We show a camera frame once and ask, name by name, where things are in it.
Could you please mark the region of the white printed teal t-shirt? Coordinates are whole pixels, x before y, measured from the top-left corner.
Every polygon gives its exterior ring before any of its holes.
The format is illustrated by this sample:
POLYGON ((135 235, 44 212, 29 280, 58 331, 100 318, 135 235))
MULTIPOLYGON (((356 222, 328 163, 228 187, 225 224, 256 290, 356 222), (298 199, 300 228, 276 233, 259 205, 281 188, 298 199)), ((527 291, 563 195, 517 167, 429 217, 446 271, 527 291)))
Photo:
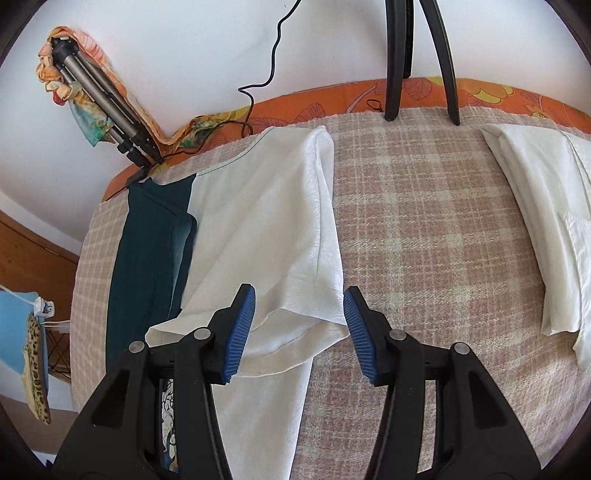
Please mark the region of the white printed teal t-shirt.
POLYGON ((256 306, 238 372, 214 389, 236 479, 286 479, 312 360, 348 336, 324 127, 270 127, 235 157, 128 190, 111 280, 106 364, 135 340, 176 342, 243 284, 256 306))

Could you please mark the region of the leopard print cloth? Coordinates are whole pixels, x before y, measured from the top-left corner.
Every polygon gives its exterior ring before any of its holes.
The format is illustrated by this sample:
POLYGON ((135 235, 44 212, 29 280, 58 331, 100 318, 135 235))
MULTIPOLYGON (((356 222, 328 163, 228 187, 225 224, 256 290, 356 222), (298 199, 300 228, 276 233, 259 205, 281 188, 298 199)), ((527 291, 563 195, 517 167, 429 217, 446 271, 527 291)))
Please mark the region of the leopard print cloth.
POLYGON ((24 368, 21 381, 29 410, 45 425, 51 424, 48 404, 48 382, 45 378, 45 356, 41 325, 29 314, 26 321, 26 337, 23 347, 24 368))

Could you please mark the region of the light blue chair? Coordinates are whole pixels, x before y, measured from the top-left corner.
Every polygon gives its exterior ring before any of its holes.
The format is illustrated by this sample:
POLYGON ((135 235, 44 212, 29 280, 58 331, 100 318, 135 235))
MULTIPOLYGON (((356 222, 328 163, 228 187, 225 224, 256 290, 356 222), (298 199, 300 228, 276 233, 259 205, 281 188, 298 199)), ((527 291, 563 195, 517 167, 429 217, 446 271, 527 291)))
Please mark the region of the light blue chair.
POLYGON ((11 370, 22 375, 24 370, 23 349, 26 342, 27 318, 33 313, 37 292, 18 292, 21 299, 2 290, 0 294, 0 355, 1 361, 11 370))

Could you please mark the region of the grey folded tripod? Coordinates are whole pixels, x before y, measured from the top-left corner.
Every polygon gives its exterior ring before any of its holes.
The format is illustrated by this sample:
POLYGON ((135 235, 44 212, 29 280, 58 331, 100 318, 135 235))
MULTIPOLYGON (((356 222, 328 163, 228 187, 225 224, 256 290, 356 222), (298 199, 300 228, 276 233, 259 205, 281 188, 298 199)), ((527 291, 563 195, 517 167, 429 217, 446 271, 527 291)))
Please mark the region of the grey folded tripod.
POLYGON ((142 169, 161 164, 163 157, 147 128, 108 76, 69 37, 52 37, 53 64, 67 82, 77 82, 91 103, 106 116, 107 133, 117 149, 142 169))

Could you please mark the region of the folded white shirt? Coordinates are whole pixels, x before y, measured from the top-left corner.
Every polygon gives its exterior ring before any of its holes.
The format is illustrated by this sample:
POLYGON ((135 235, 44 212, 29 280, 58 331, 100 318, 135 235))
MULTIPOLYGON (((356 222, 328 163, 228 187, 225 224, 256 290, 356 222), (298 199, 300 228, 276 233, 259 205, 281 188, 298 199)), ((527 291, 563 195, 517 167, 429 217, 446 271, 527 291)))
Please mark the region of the folded white shirt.
POLYGON ((527 227, 545 285, 541 331, 575 333, 590 369, 590 141, 551 128, 488 124, 481 132, 527 227))

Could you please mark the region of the orange floral bed sheet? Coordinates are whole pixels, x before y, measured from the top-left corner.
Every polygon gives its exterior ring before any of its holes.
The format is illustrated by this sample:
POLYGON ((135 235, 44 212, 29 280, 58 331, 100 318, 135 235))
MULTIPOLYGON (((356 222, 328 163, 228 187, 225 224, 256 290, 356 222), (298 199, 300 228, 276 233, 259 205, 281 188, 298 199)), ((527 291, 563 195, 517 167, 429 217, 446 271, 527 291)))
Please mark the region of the orange floral bed sheet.
MULTIPOLYGON (((590 132, 590 115, 558 100, 517 87, 474 79, 457 81, 459 106, 463 114, 470 107, 484 107, 505 113, 547 119, 562 127, 571 127, 584 134, 590 132)), ((221 126, 204 145, 181 150, 151 174, 155 182, 164 184, 190 176, 200 170, 228 160, 252 141, 242 138, 257 135, 270 127, 315 122, 329 116, 362 112, 383 112, 386 107, 386 82, 367 80, 305 90, 256 104, 249 126, 221 126)))

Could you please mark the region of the colourful orange scarf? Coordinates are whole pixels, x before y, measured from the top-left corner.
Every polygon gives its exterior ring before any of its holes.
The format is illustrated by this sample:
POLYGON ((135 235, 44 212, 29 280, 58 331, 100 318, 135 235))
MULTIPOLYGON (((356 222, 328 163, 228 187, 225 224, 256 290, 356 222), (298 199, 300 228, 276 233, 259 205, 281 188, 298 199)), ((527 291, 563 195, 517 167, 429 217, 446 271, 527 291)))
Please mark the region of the colourful orange scarf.
POLYGON ((147 128, 148 133, 159 148, 163 161, 174 154, 180 153, 183 149, 193 151, 193 149, 203 146, 215 129, 221 126, 228 124, 237 124, 243 128, 249 126, 254 100, 252 94, 250 94, 249 86, 245 86, 240 87, 238 92, 249 98, 249 105, 246 107, 235 111, 199 115, 192 118, 172 135, 165 135, 157 122, 122 83, 112 67, 110 59, 105 55, 101 47, 89 35, 80 30, 58 26, 50 32, 38 53, 36 76, 43 84, 45 91, 51 95, 55 104, 69 107, 79 130, 88 143, 93 146, 100 142, 112 143, 116 146, 117 144, 107 133, 109 125, 105 121, 106 116, 99 111, 97 106, 91 103, 89 96, 77 82, 67 82, 63 74, 53 64, 52 47, 50 45, 52 37, 73 38, 82 52, 108 76, 117 91, 147 128))

